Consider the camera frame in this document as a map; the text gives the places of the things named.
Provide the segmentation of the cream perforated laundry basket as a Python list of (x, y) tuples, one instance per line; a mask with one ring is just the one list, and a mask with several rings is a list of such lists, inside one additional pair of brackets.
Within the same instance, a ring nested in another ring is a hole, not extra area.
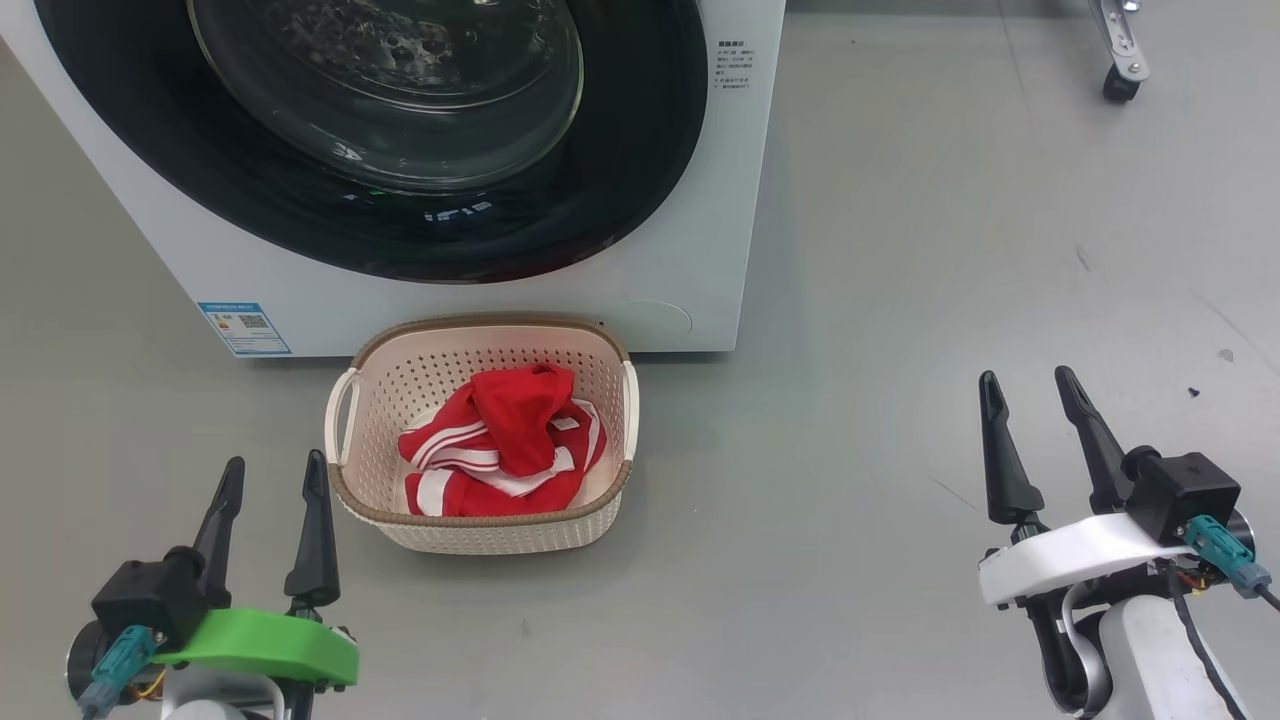
[[(410, 466), (398, 436), (479, 372), (548, 361), (573, 370), (575, 393), (599, 410), (600, 469), (559, 512), (515, 518), (411, 515)], [(502, 556), (575, 550), (613, 525), (634, 469), (640, 387), (628, 354), (605, 329), (571, 316), (472, 315), (406, 323), (371, 340), (334, 384), (325, 451), (335, 497), (356, 518), (421, 553)]]

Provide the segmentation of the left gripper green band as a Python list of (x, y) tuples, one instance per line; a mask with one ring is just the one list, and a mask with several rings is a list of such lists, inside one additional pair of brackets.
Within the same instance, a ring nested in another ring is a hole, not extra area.
[[(244, 496), (244, 460), (230, 457), (195, 539), (204, 559), (198, 588), (207, 601), (232, 601), (227, 588), (233, 523)], [(308, 452), (303, 475), (303, 525), (284, 594), (292, 611), (314, 611), (340, 597), (337, 536), (328, 460)], [(154, 664), (189, 664), (230, 673), (305, 684), (351, 687), (358, 683), (357, 643), (334, 626), (307, 618), (257, 609), (210, 611), (179, 650), (159, 651)]]

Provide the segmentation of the red garment with white bands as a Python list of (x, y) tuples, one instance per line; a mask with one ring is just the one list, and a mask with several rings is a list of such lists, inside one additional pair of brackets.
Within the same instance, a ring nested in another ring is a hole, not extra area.
[(467, 389), (422, 413), (397, 445), (410, 514), (511, 518), (570, 507), (608, 445), (593, 404), (571, 398), (547, 424), (503, 421), (500, 439)]

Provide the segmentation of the white front-load washing machine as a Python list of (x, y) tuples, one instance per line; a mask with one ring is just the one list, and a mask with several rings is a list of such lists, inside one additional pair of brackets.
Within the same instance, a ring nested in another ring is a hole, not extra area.
[(639, 352), (735, 347), (785, 0), (696, 0), (707, 105), (677, 184), (639, 227), (580, 263), (517, 281), (438, 284), (332, 266), (205, 209), (131, 150), (55, 55), (35, 0), (0, 0), (0, 37), (196, 304), (259, 304), (296, 357), (352, 356), (381, 331), (463, 314), (549, 314)]

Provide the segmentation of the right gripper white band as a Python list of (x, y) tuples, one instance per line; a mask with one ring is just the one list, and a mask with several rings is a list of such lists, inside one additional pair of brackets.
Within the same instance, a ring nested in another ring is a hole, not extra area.
[[(1097, 516), (1033, 536), (980, 560), (978, 583), (989, 606), (1070, 588), (1157, 559), (1196, 555), (1187, 544), (1161, 544), (1121, 512), (1134, 488), (1123, 469), (1125, 451), (1070, 366), (1056, 366), (1055, 382), (1064, 414), (1079, 437), (1092, 486), (1091, 510)], [(996, 374), (983, 372), (978, 388), (988, 519), (1007, 527), (1036, 523), (1044, 500), (1023, 466)]]

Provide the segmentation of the white wheeled partition panel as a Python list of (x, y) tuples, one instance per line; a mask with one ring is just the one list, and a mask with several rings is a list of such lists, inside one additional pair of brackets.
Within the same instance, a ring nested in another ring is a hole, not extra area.
[(786, 0), (792, 13), (888, 17), (998, 17), (1006, 38), (1012, 18), (1065, 19), (1088, 10), (1110, 54), (1101, 97), (1121, 106), (1149, 78), (1149, 63), (1137, 41), (1129, 15), (1142, 0)]

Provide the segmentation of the red garment with striped cuffs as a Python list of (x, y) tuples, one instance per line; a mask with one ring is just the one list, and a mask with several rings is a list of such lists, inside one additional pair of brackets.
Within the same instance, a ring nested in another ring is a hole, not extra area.
[(575, 373), (539, 363), (481, 372), (470, 384), (472, 404), (495, 446), (500, 470), (518, 478), (549, 471), (556, 445), (548, 427), (572, 398)]

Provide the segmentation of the round glass washing machine door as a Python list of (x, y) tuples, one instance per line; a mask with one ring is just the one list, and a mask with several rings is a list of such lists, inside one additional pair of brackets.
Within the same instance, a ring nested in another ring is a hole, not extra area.
[(35, 0), (88, 105), (221, 219), (480, 284), (616, 243), (685, 172), (696, 0)]

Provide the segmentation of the blue energy label sticker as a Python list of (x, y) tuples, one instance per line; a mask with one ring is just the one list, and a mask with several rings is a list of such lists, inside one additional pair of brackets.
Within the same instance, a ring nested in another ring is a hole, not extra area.
[(259, 304), (201, 302), (197, 307), (237, 357), (293, 355)]

